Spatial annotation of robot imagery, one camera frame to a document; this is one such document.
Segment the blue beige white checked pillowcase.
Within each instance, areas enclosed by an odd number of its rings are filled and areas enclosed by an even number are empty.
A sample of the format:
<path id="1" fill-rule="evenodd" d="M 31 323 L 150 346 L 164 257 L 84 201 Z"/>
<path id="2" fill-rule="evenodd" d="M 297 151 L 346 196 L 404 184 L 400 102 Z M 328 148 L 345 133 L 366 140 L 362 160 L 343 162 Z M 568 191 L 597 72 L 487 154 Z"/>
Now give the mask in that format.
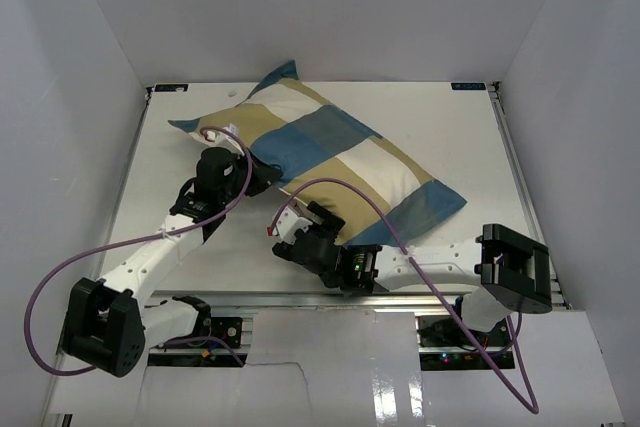
<path id="1" fill-rule="evenodd" d="M 255 160 L 281 172 L 275 184 L 282 192 L 344 220 L 343 245 L 414 240 L 466 204 L 392 142 L 302 83 L 292 61 L 236 106 L 170 124 L 205 145 L 217 128 L 230 130 Z"/>

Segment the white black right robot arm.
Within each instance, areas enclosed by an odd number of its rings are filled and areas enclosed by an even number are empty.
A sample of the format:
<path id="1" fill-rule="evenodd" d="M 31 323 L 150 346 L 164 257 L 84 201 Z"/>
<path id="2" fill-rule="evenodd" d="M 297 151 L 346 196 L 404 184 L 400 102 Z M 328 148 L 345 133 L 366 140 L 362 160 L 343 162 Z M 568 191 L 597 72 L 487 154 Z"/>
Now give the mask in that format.
<path id="1" fill-rule="evenodd" d="M 345 222 L 312 202 L 277 213 L 268 233 L 273 253 L 316 275 L 329 289 L 369 295 L 415 287 L 463 285 L 454 303 L 453 337 L 472 346 L 512 313 L 540 315 L 552 309 L 548 248 L 501 224 L 486 224 L 475 239 L 447 246 L 341 246 Z"/>

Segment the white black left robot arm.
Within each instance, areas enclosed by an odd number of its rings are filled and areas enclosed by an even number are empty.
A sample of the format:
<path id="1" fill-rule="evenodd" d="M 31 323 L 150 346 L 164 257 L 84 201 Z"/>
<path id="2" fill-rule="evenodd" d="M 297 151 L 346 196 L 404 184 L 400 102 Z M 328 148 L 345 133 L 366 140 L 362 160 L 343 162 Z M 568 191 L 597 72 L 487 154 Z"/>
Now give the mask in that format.
<path id="1" fill-rule="evenodd" d="M 190 295 L 150 307 L 159 284 L 185 257 L 202 246 L 245 196 L 255 196 L 282 172 L 254 157 L 224 148 L 205 149 L 194 177 L 180 188 L 161 227 L 129 258 L 97 280 L 72 288 L 62 349 L 90 366 L 121 378 L 146 348 L 173 340 L 199 346 L 211 334 L 211 308 Z"/>

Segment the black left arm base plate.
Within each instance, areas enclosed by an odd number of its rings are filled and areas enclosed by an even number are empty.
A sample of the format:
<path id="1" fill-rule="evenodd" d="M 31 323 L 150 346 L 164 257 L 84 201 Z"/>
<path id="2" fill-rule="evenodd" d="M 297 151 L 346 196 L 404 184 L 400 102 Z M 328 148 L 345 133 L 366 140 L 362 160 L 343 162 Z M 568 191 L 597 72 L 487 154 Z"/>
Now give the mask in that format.
<path id="1" fill-rule="evenodd" d="M 159 348 L 202 348 L 222 347 L 220 340 L 230 348 L 241 346 L 243 333 L 243 319 L 241 317 L 212 316 L 199 328 L 177 340 L 171 340 L 158 345 Z"/>

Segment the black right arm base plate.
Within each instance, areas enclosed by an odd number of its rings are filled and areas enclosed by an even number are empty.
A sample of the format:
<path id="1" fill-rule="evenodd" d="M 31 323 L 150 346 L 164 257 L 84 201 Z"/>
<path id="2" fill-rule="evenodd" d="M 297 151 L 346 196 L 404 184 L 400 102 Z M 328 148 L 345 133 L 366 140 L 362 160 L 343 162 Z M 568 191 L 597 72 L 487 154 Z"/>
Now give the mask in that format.
<path id="1" fill-rule="evenodd" d="M 425 348 L 453 348 L 475 353 L 477 349 L 448 316 L 419 316 L 416 318 L 418 342 Z M 489 333 L 472 330 L 476 341 L 487 351 L 497 353 L 511 347 L 512 339 L 505 321 L 499 322 Z"/>

